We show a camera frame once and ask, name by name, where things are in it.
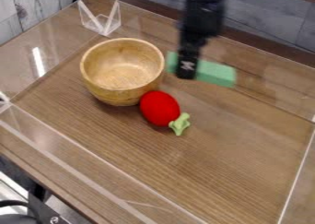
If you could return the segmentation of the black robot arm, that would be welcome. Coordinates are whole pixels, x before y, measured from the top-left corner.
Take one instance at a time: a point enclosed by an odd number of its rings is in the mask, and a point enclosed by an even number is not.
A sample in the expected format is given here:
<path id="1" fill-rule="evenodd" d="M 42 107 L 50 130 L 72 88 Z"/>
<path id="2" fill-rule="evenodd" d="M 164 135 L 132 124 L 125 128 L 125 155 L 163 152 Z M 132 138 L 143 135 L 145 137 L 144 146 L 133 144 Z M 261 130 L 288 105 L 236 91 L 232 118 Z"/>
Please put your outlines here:
<path id="1" fill-rule="evenodd" d="M 225 0 L 184 0 L 179 22 L 177 78 L 195 78 L 200 49 L 220 33 L 224 13 Z"/>

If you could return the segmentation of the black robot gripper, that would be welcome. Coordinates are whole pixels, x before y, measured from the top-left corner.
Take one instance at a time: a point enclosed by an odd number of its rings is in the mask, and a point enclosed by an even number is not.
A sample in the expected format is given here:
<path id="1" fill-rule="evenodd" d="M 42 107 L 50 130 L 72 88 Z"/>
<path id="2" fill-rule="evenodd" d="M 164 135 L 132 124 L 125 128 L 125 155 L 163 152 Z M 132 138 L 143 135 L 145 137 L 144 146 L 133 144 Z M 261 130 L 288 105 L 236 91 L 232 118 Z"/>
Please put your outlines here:
<path id="1" fill-rule="evenodd" d="M 197 72 L 199 48 L 220 34 L 225 0 L 183 0 L 179 21 L 179 60 L 176 77 L 193 79 Z"/>

